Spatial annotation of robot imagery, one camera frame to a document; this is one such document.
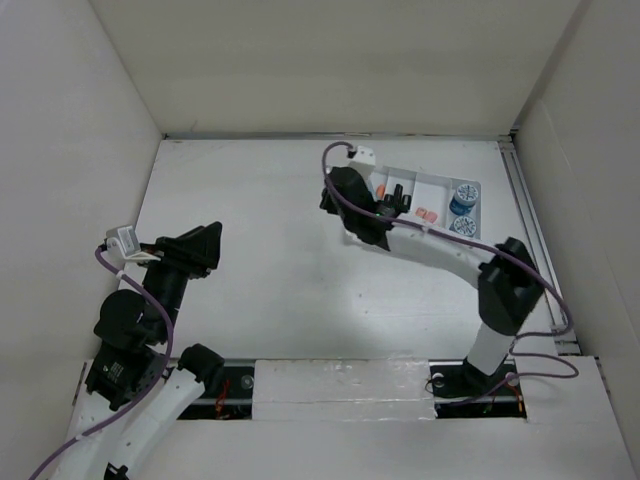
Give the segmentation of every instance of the purple cable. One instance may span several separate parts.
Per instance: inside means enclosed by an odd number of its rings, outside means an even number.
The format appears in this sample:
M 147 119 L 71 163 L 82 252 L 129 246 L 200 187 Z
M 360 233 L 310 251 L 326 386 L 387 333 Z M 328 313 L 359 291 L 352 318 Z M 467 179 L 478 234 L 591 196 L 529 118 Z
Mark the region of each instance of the purple cable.
M 526 333 L 521 333 L 519 335 L 516 335 L 515 337 L 515 342 L 513 344 L 513 346 L 509 349 L 509 353 L 514 356 L 514 357 L 528 357 L 528 358 L 544 358 L 544 359 L 548 359 L 548 360 L 554 360 L 556 362 L 560 362 L 563 365 L 566 365 L 567 367 L 569 367 L 572 372 L 571 373 L 567 373 L 567 374 L 558 374 L 558 373 L 544 373 L 544 372 L 523 372 L 523 373 L 516 373 L 516 374 L 512 374 L 507 376 L 506 378 L 504 378 L 503 380 L 501 380 L 500 382 L 498 382 L 493 388 L 491 388 L 490 390 L 488 390 L 487 392 L 483 393 L 482 395 L 479 395 L 477 397 L 472 397 L 472 398 L 468 398 L 466 400 L 462 400 L 459 402 L 451 402 L 451 403 L 447 403 L 447 405 L 451 405 L 451 406 L 462 406 L 462 405 L 468 405 L 470 403 L 474 403 L 484 397 L 487 397 L 489 395 L 491 395 L 492 393 L 494 393 L 495 391 L 497 391 L 498 389 L 500 389 L 502 386 L 504 386 L 505 384 L 507 384 L 508 382 L 518 379 L 518 378 L 522 378 L 522 377 L 545 377 L 545 378 L 562 378 L 562 379 L 569 379 L 569 378 L 575 378 L 577 377 L 580 372 L 578 371 L 578 369 L 575 367 L 575 365 L 573 365 L 571 362 L 568 362 L 560 357 L 556 357 L 553 355 L 548 355 L 545 353 L 515 353 L 513 351 L 513 348 L 515 347 L 515 344 L 517 343 L 518 340 L 522 340 L 523 338 L 528 338 L 528 337 L 557 337 L 560 335 L 564 335 L 568 332 L 570 332 L 573 329 L 573 316 L 571 315 L 571 311 L 569 310 L 569 305 L 567 305 L 567 302 L 565 302 L 565 300 L 562 298 L 562 296 L 560 295 L 560 293 L 555 289 L 555 287 L 553 285 L 551 285 L 549 282 L 547 282 L 547 280 L 544 279 L 544 277 L 542 275 L 540 275 L 535 268 L 530 267 L 529 265 L 527 265 L 526 263 L 524 263 L 522 260 L 514 257 L 513 255 L 510 255 L 506 252 L 503 252 L 502 250 L 491 246 L 491 245 L 486 245 L 482 242 L 477 242 L 474 240 L 467 240 L 464 238 L 460 238 L 457 237 L 455 235 L 450 235 L 448 233 L 442 232 L 440 230 L 436 230 L 436 229 L 430 229 L 428 226 L 425 225 L 421 225 L 417 222 L 412 222 L 410 220 L 404 220 L 404 219 L 399 219 L 399 218 L 393 218 L 393 217 L 382 217 L 382 216 L 377 216 L 374 213 L 368 212 L 360 207 L 358 207 L 357 205 L 354 205 L 353 203 L 349 202 L 346 198 L 344 198 L 340 192 L 338 191 L 338 189 L 336 188 L 336 186 L 333 184 L 333 182 L 331 181 L 331 178 L 329 177 L 329 173 L 327 172 L 327 155 L 329 154 L 329 152 L 334 149 L 335 147 L 340 147 L 340 146 L 345 146 L 347 147 L 347 149 L 349 151 L 354 151 L 355 147 L 349 143 L 349 142 L 345 142 L 345 141 L 339 141 L 339 142 L 334 142 L 331 145 L 329 145 L 327 148 L 324 149 L 324 152 L 322 153 L 322 174 L 324 175 L 324 183 L 327 187 L 327 190 L 329 191 L 329 193 L 331 194 L 331 197 L 333 198 L 333 200 L 336 203 L 340 203 L 341 205 L 347 207 L 350 210 L 353 210 L 356 213 L 359 213 L 361 215 L 365 215 L 367 217 L 373 218 L 375 220 L 380 220 L 383 222 L 389 222 L 389 223 L 395 223 L 395 224 L 399 224 L 399 225 L 404 225 L 410 228 L 415 228 L 416 230 L 420 230 L 422 232 L 426 231 L 428 234 L 436 236 L 436 237 L 440 237 L 440 238 L 444 238 L 446 240 L 449 240 L 451 242 L 455 242 L 455 243 L 459 243 L 461 245 L 466 245 L 468 247 L 473 247 L 473 248 L 478 248 L 480 250 L 484 250 L 487 252 L 490 252 L 494 255 L 497 255 L 501 258 L 504 258 L 505 260 L 513 263 L 514 265 L 520 267 L 522 270 L 524 270 L 528 275 L 530 275 L 531 277 L 533 277 L 538 283 L 540 283 L 540 285 L 542 285 L 544 288 L 546 288 L 549 293 L 551 294 L 551 296 L 553 296 L 553 298 L 555 298 L 555 300 L 558 302 L 558 305 L 560 305 L 560 308 L 562 309 L 562 311 L 564 312 L 565 318 L 567 320 L 567 325 L 565 328 L 563 328 L 560 331 L 557 332 L 526 332 Z
M 100 265 L 102 265 L 104 268 L 109 270 L 114 275 L 117 275 L 119 270 L 102 257 L 103 251 L 104 251 L 104 247 L 102 245 L 96 249 L 95 251 L 96 260 L 98 260 Z M 164 309 L 164 307 L 160 305 L 160 303 L 153 297 L 153 295 L 147 292 L 144 289 L 144 287 L 142 287 L 142 285 L 140 285 L 138 282 L 133 280 L 130 276 L 123 274 L 121 278 L 124 282 L 126 282 L 131 287 L 133 287 L 135 291 L 137 291 L 140 295 L 142 295 L 147 302 L 153 305 L 153 307 L 157 309 L 158 312 L 160 312 L 160 315 L 162 316 L 162 319 L 164 320 L 165 325 L 167 327 L 167 349 L 164 354 L 164 363 L 162 365 L 162 369 L 159 371 L 159 373 L 156 375 L 153 381 L 149 384 L 149 386 L 147 386 L 144 390 L 142 390 L 136 396 L 136 398 L 134 398 L 122 410 L 119 410 L 116 413 L 114 413 L 113 416 L 107 418 L 106 420 L 103 420 L 102 422 L 97 423 L 93 427 L 82 432 L 80 434 L 80 436 L 82 437 L 88 437 L 89 435 L 92 435 L 102 430 L 103 428 L 118 421 L 119 419 L 124 417 L 127 413 L 129 413 L 131 410 L 133 410 L 158 384 L 158 382 L 162 378 L 162 374 L 164 373 L 165 369 L 169 366 L 169 361 L 171 360 L 171 350 L 173 349 L 173 323 L 171 322 L 171 318 L 169 318 L 169 314 Z M 78 443 L 78 441 L 79 440 L 77 439 L 77 437 L 74 437 L 68 440 L 63 445 L 61 445 L 60 448 L 58 448 L 55 452 L 49 455 L 47 459 L 40 464 L 40 466 L 36 469 L 36 471 L 33 472 L 33 474 L 31 474 L 31 476 L 29 477 L 29 480 L 36 480 L 36 478 L 38 478 L 38 476 L 44 471 L 45 468 L 47 468 L 51 464 L 51 462 L 53 462 L 56 458 L 62 455 L 67 449 L 69 449 L 70 447 Z

